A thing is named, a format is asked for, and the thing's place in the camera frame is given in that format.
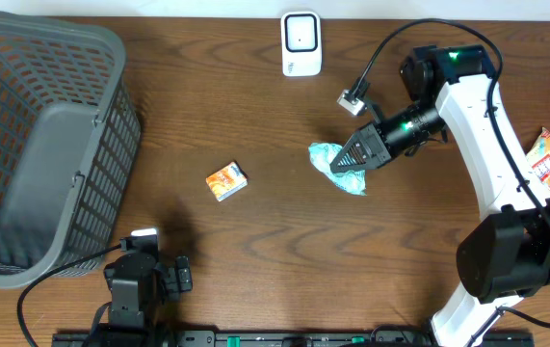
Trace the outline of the white barcode scanner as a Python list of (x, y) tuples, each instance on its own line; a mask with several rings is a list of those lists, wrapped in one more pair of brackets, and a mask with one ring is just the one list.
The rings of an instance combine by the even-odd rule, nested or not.
[(285, 13), (280, 19), (282, 73), (315, 76), (323, 61), (321, 18), (312, 11)]

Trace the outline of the orange small box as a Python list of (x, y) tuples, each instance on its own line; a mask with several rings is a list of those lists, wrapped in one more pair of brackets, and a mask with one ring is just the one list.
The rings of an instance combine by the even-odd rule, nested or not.
[(209, 175), (206, 184), (217, 201), (223, 201), (248, 185), (248, 179), (233, 161)]

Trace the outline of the grey plastic basket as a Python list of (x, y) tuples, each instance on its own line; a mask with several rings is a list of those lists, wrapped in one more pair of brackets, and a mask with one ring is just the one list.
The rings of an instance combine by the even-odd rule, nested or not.
[(0, 12), (0, 288), (101, 264), (142, 137), (125, 65), (104, 27)]

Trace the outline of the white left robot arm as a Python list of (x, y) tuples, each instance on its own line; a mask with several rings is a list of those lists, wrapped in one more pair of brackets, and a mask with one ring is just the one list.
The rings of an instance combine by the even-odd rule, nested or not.
[(104, 269), (112, 300), (93, 319), (84, 346), (175, 346), (176, 336), (156, 322), (154, 314), (167, 302), (193, 289), (189, 258), (179, 256), (171, 267), (148, 253), (125, 254)]

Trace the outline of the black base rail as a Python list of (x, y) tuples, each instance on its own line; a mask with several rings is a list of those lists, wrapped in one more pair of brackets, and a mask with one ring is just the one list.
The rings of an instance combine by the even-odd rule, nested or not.
[(153, 337), (126, 333), (54, 334), (53, 347), (80, 346), (168, 346), (168, 347), (336, 347), (336, 346), (435, 346), (437, 342), (424, 332), (381, 329), (374, 333), (215, 333), (182, 331)]

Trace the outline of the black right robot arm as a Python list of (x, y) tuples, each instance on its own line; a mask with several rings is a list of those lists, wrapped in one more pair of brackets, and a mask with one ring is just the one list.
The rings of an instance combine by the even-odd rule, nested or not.
[(400, 74), (411, 103), (390, 118), (362, 93), (341, 93), (347, 111), (373, 118), (329, 166), (373, 170), (428, 141), (456, 140), (481, 221), (458, 246), (459, 285), (430, 333), (439, 346), (477, 346), (502, 313), (550, 285), (550, 191), (513, 132), (482, 46), (416, 47)]

